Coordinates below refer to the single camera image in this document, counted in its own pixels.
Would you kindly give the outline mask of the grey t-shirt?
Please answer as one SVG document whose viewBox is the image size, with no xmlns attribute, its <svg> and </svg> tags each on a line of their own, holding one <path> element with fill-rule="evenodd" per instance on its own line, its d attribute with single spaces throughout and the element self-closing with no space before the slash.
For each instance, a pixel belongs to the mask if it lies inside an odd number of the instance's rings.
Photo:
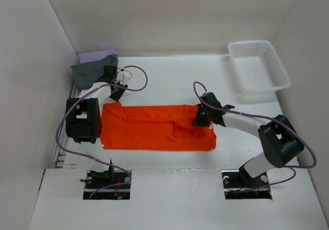
<svg viewBox="0 0 329 230">
<path fill-rule="evenodd" d="M 90 89 L 96 82 L 113 82 L 117 77 L 118 56 L 111 54 L 105 58 L 71 66 L 73 80 L 78 90 Z"/>
</svg>

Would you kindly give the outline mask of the purple t-shirt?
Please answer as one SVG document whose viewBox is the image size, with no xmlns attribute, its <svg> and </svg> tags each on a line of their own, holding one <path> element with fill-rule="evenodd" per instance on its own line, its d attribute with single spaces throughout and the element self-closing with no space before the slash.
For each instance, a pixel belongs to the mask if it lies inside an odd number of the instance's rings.
<svg viewBox="0 0 329 230">
<path fill-rule="evenodd" d="M 93 52 L 83 52 L 79 53 L 79 62 L 87 63 L 102 60 L 108 55 L 117 55 L 119 56 L 119 51 L 116 49 L 102 50 L 102 51 L 93 51 Z"/>
</svg>

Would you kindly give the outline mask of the orange t-shirt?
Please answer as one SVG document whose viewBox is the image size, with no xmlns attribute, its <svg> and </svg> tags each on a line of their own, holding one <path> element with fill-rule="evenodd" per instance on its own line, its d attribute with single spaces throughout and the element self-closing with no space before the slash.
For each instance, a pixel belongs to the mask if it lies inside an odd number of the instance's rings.
<svg viewBox="0 0 329 230">
<path fill-rule="evenodd" d="M 102 109 L 101 144 L 107 150 L 202 151 L 216 148 L 209 127 L 193 125 L 197 105 L 122 106 Z"/>
</svg>

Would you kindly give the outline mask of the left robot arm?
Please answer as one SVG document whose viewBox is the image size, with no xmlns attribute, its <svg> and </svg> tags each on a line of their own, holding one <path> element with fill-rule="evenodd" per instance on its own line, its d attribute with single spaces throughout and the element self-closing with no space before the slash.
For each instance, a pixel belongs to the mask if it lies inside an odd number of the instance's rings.
<svg viewBox="0 0 329 230">
<path fill-rule="evenodd" d="M 84 157 L 104 161 L 100 141 L 103 105 L 121 99 L 132 75 L 126 68 L 106 65 L 99 76 L 79 76 L 76 80 L 81 95 L 67 99 L 62 124 L 66 136 L 81 148 Z"/>
</svg>

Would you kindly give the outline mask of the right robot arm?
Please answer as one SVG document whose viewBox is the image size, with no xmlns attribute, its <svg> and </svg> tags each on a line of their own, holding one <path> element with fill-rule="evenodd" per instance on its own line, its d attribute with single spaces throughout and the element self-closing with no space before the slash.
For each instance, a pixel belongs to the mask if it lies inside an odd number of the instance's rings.
<svg viewBox="0 0 329 230">
<path fill-rule="evenodd" d="M 260 140 L 262 153 L 239 168 L 238 179 L 243 186 L 251 186 L 257 177 L 274 168 L 282 168 L 304 150 L 304 145 L 292 134 L 289 120 L 278 115 L 273 120 L 247 117 L 231 112 L 234 106 L 222 106 L 212 92 L 204 93 L 197 105 L 193 125 L 210 127 L 212 124 L 246 132 Z"/>
</svg>

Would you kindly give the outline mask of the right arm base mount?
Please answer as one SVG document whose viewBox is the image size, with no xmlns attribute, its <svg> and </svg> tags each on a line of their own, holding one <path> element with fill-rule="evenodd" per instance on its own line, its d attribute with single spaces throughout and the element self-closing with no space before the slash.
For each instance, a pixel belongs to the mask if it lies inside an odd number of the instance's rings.
<svg viewBox="0 0 329 230">
<path fill-rule="evenodd" d="M 222 179 L 227 200 L 272 199 L 266 172 L 246 179 L 238 170 L 222 170 Z"/>
</svg>

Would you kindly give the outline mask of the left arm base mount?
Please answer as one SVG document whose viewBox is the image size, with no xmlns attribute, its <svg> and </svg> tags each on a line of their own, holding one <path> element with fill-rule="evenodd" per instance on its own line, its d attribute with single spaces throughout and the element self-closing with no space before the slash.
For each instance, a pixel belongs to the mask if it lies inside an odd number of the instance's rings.
<svg viewBox="0 0 329 230">
<path fill-rule="evenodd" d="M 131 196 L 132 171 L 109 166 L 104 171 L 89 170 L 84 184 L 84 200 L 129 200 Z"/>
</svg>

